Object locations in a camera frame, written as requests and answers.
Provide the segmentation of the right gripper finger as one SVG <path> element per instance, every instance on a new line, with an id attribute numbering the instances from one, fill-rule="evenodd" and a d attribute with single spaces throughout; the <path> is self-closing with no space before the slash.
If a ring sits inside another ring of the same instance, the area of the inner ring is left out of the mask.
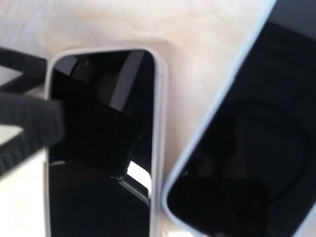
<path id="1" fill-rule="evenodd" d="M 21 75 L 0 87 L 0 123 L 22 130 L 0 146 L 0 175 L 4 176 L 31 155 L 59 143 L 65 135 L 62 106 L 25 93 L 44 83 L 47 61 L 1 48 L 1 66 Z"/>

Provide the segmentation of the clear phone case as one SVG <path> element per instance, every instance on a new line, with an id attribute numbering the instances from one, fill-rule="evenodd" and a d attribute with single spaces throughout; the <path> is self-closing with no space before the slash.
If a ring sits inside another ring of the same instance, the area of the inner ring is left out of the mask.
<path id="1" fill-rule="evenodd" d="M 108 45 L 86 46 L 77 45 L 57 52 L 48 57 L 47 75 L 45 77 L 44 98 L 50 97 L 51 74 L 54 64 L 61 58 L 71 54 L 100 53 L 123 50 L 143 49 L 153 55 L 155 61 L 155 95 L 154 95 L 154 129 L 153 129 L 153 149 L 152 149 L 152 177 L 151 177 L 151 204 L 150 204 L 150 237 L 161 236 L 160 230 L 160 190 L 163 178 L 163 162 L 165 155 L 165 128 L 166 109 L 168 97 L 168 49 L 169 45 L 165 41 L 120 41 L 118 44 L 110 42 Z"/>

